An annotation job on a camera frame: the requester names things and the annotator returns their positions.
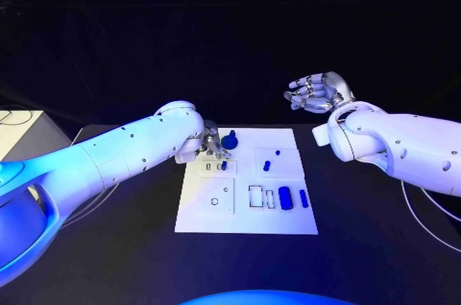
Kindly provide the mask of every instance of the black table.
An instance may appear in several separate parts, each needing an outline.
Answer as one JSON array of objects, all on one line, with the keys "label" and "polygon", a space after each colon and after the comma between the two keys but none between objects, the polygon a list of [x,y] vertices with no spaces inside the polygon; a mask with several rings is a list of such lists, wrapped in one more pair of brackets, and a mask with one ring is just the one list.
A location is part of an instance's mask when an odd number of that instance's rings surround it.
[{"label": "black table", "polygon": [[[319,236],[175,233],[186,165],[169,160],[59,232],[0,289],[0,304],[178,304],[248,289],[361,304],[459,304],[461,254],[414,220],[401,182],[319,148],[314,125],[266,127],[294,130]],[[91,125],[80,141],[110,128]],[[461,246],[444,214],[410,185],[408,192],[428,226]]]}]

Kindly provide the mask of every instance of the white board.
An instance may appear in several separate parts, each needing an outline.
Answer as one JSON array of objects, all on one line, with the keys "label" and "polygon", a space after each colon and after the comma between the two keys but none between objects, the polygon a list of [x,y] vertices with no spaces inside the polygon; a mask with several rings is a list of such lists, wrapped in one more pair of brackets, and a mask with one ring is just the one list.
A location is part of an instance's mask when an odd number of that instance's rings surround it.
[{"label": "white board", "polygon": [[[205,152],[188,163],[175,231],[317,234],[293,130],[222,128],[221,137],[231,130],[235,130],[238,147],[229,151],[227,170],[219,169],[224,161]],[[271,165],[264,171],[267,160]],[[281,209],[278,188],[283,186],[290,187],[291,210]],[[300,190],[306,191],[307,208]]]}]

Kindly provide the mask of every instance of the blue object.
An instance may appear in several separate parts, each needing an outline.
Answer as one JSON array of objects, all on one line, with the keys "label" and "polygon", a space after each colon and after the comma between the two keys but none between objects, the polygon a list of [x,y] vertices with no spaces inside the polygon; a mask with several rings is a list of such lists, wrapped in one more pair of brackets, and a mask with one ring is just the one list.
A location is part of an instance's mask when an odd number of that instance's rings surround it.
[{"label": "blue object", "polygon": [[185,305],[346,305],[352,304],[335,298],[306,294],[299,292],[286,292],[283,290],[240,290],[222,294],[209,295],[183,303]]},{"label": "blue object", "polygon": [[310,205],[307,204],[307,197],[306,197],[304,190],[300,190],[300,194],[302,194],[303,207],[307,208],[307,207],[310,207]]},{"label": "blue object", "polygon": [[293,209],[293,201],[289,186],[283,186],[278,189],[278,196],[281,198],[281,209],[291,210]]},{"label": "blue object", "polygon": [[221,139],[221,145],[227,150],[234,150],[238,147],[238,138],[235,137],[234,130],[231,130],[229,135]]},{"label": "blue object", "polygon": [[264,163],[264,170],[268,171],[270,170],[270,166],[271,166],[271,162],[267,160],[267,162]]}]

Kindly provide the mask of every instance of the small blue piece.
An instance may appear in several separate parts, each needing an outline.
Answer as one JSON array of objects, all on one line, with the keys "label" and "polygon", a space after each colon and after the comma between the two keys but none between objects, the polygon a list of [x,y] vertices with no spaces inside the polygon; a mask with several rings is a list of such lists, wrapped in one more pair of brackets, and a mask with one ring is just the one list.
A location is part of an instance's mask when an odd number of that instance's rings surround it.
[{"label": "small blue piece", "polygon": [[281,198],[281,209],[291,210],[293,209],[293,201],[289,186],[283,186],[278,189],[278,196]]},{"label": "small blue piece", "polygon": [[306,197],[304,190],[300,190],[300,194],[302,194],[303,207],[307,208],[307,207],[310,207],[310,205],[307,204],[307,197]]},{"label": "small blue piece", "polygon": [[234,130],[231,130],[229,135],[221,139],[221,145],[227,150],[234,150],[238,147],[238,138],[235,137]]},{"label": "small blue piece", "polygon": [[264,170],[266,171],[270,170],[270,166],[271,166],[271,162],[267,160],[267,162],[264,163]]}]

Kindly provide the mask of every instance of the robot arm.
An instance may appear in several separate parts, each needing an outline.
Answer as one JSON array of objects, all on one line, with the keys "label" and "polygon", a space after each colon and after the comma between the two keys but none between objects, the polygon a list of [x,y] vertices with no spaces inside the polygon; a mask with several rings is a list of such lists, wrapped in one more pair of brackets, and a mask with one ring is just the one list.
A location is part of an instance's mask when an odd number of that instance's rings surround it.
[{"label": "robot arm", "polygon": [[156,114],[45,156],[0,162],[0,286],[35,263],[71,213],[103,190],[172,156],[193,161],[211,145],[231,157],[192,103],[172,102]]},{"label": "robot arm", "polygon": [[461,124],[410,114],[388,114],[356,101],[345,79],[329,72],[290,83],[293,109],[333,111],[313,129],[319,146],[332,145],[345,161],[375,164],[389,176],[444,194],[461,196]]}]

